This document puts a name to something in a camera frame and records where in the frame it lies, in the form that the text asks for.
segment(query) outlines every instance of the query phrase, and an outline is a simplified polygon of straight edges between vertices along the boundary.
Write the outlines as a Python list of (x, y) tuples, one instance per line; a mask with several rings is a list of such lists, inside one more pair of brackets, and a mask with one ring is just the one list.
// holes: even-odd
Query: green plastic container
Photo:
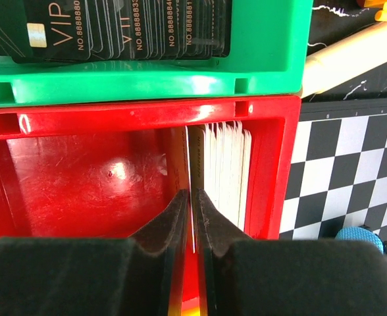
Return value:
[(16, 65), (0, 57), (0, 107), (296, 93), (312, 0), (233, 0), (230, 55), (208, 61)]

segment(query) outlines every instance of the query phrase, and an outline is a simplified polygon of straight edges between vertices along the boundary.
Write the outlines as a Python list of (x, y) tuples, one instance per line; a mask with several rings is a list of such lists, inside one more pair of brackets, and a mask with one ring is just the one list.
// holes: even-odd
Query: stack of black cards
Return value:
[(17, 63), (225, 57), (231, 10), (231, 0), (0, 0), (0, 56)]

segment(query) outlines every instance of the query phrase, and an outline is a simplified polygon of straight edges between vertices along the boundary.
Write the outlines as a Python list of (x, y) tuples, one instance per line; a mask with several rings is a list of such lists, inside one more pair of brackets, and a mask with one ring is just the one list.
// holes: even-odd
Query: red plastic container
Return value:
[[(281, 96), (0, 109), (0, 236), (128, 236), (172, 199), (166, 128), (241, 120), (253, 140), (245, 231), (278, 238), (300, 104)], [(186, 305), (197, 296), (188, 248)]]

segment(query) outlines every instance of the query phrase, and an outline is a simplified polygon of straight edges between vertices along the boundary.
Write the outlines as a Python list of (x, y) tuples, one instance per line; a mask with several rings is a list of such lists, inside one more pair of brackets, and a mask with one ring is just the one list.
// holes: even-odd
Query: black marble surface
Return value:
[[(314, 0), (307, 54), (310, 55), (373, 25), (377, 10), (362, 9), (356, 0)], [(341, 101), (379, 97), (387, 97), (387, 63), (327, 92), (310, 95), (303, 101)]]

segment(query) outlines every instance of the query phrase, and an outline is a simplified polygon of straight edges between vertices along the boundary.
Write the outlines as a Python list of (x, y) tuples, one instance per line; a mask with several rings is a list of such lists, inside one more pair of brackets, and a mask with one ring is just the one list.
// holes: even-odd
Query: checkerboard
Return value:
[(280, 238), (362, 224), (387, 240), (387, 99), (304, 105)]

